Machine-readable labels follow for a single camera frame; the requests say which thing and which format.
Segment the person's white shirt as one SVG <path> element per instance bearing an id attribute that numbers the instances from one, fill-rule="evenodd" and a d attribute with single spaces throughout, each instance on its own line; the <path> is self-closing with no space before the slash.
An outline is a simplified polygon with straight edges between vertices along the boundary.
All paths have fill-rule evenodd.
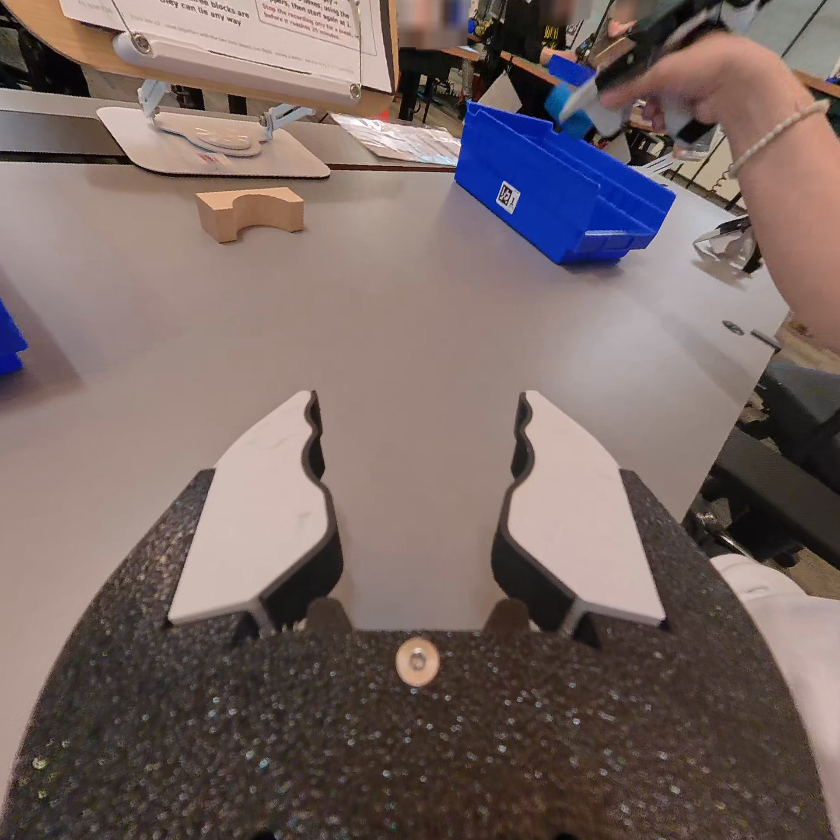
<path id="1" fill-rule="evenodd" d="M 711 559 L 757 625 L 794 696 L 815 755 L 839 759 L 839 603 L 740 554 Z"/>

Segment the grey panel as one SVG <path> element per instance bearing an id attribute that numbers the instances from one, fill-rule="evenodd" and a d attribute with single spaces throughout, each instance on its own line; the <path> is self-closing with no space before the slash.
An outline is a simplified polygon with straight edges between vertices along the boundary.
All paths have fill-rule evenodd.
<path id="1" fill-rule="evenodd" d="M 506 70 L 490 84 L 478 100 L 478 104 L 483 108 L 508 113 L 517 113 L 522 109 L 522 101 Z"/>

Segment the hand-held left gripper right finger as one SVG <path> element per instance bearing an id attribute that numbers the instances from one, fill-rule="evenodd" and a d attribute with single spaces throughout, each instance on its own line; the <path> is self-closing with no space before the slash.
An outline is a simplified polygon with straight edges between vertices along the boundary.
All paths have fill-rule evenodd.
<path id="1" fill-rule="evenodd" d="M 491 547 L 499 587 L 539 630 L 588 616 L 662 627 L 666 611 L 614 457 L 538 391 L 521 392 L 512 482 Z"/>

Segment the blue wooden cylinder block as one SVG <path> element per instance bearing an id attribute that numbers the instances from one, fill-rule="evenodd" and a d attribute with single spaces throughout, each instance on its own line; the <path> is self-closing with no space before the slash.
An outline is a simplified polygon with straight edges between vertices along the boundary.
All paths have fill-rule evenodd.
<path id="1" fill-rule="evenodd" d="M 572 140 L 583 140 L 593 129 L 592 121 L 580 107 L 580 92 L 580 88 L 560 82 L 554 86 L 544 103 L 554 128 Z"/>

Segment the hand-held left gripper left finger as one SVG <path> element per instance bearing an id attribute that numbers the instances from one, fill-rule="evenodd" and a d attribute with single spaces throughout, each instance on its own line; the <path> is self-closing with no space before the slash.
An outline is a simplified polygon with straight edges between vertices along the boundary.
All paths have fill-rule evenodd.
<path id="1" fill-rule="evenodd" d="M 239 436 L 215 465 L 167 620 L 245 614 L 261 633 L 291 630 L 343 572 L 323 483 L 315 391 L 299 391 Z"/>

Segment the wooden board document stand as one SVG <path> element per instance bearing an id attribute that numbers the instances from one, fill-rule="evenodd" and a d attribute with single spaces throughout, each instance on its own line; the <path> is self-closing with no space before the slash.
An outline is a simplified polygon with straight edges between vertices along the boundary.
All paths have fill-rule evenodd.
<path id="1" fill-rule="evenodd" d="M 288 128 L 316 111 L 373 116 L 395 92 L 396 3 L 375 2 L 387 15 L 392 41 L 393 91 L 254 65 L 168 41 L 150 45 L 66 17 L 60 2 L 2 2 L 15 23 L 74 63 L 142 81 L 138 105 L 100 108 L 98 118 L 135 165 L 163 175 L 209 175 L 322 180 L 330 168 Z M 272 104 L 257 121 L 206 112 L 161 109 L 174 86 L 219 91 Z M 206 167 L 196 152 L 224 154 L 228 167 Z"/>

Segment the spare hand-held gripper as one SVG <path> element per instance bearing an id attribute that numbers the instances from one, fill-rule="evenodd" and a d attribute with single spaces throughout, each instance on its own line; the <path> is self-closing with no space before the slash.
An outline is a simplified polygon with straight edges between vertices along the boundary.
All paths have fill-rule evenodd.
<path id="1" fill-rule="evenodd" d="M 749 277 L 764 266 L 750 215 L 729 219 L 701 234 L 692 245 L 699 255 L 742 276 Z"/>

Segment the printed instruction sheet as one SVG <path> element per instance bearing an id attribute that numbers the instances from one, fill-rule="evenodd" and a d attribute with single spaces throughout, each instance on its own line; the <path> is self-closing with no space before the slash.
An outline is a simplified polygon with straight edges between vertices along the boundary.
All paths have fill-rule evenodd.
<path id="1" fill-rule="evenodd" d="M 387 15 L 375 2 L 62 1 L 79 23 L 379 92 L 393 91 Z"/>

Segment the laminated paper sheet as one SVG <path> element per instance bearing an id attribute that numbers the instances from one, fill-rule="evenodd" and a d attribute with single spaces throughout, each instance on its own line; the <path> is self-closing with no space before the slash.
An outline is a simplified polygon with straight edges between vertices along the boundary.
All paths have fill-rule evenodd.
<path id="1" fill-rule="evenodd" d="M 387 122 L 332 113 L 332 119 L 376 157 L 425 165 L 456 167 L 460 139 L 446 129 Z"/>

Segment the tan wooden arch block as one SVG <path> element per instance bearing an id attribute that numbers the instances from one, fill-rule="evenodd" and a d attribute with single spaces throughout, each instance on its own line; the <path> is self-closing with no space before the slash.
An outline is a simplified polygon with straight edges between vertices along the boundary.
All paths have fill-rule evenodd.
<path id="1" fill-rule="evenodd" d="M 295 234 L 305 226 L 304 200 L 285 186 L 200 192 L 195 199 L 203 230 L 219 244 L 235 242 L 246 228 Z"/>

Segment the grey desk with wooden edge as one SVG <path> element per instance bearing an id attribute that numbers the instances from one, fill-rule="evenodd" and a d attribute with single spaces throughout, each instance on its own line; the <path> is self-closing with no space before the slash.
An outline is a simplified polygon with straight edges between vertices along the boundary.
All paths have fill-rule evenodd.
<path id="1" fill-rule="evenodd" d="M 129 165 L 128 155 L 97 115 L 100 108 L 120 106 L 114 100 L 4 88 L 2 160 Z M 380 158 L 329 122 L 294 122 L 288 132 L 333 171 L 455 172 L 453 165 Z"/>

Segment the blue plastic bin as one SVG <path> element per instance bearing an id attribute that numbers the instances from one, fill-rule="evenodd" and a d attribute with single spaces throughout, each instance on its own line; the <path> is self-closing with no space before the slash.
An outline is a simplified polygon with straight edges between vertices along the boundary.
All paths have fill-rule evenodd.
<path id="1" fill-rule="evenodd" d="M 552 56 L 547 65 L 547 70 L 551 76 L 573 88 L 582 87 L 596 74 L 596 70 L 586 64 L 572 61 L 560 55 Z"/>
<path id="2" fill-rule="evenodd" d="M 654 240 L 674 191 L 558 131 L 468 105 L 455 182 L 557 265 L 613 263 Z"/>
<path id="3" fill-rule="evenodd" d="M 28 349 L 28 344 L 20 332 L 12 315 L 0 302 L 1 316 L 1 375 L 10 375 L 23 368 L 20 354 Z"/>

